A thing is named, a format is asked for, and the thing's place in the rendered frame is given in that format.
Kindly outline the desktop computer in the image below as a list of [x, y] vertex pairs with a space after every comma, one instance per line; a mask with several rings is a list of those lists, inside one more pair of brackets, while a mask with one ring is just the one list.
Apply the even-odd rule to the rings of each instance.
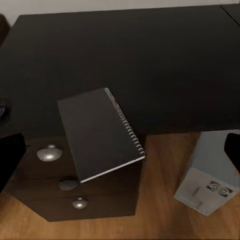
[[240, 173], [224, 151], [229, 133], [240, 129], [200, 133], [173, 196], [206, 216], [240, 193]]

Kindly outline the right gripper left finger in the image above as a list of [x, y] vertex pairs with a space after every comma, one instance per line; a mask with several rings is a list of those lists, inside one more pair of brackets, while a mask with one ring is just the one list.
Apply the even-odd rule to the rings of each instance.
[[0, 193], [26, 152], [21, 133], [0, 138]]

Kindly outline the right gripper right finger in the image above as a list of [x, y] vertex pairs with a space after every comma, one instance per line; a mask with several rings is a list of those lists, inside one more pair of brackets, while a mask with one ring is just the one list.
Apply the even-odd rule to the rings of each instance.
[[240, 135], [229, 133], [227, 135], [224, 151], [240, 173]]

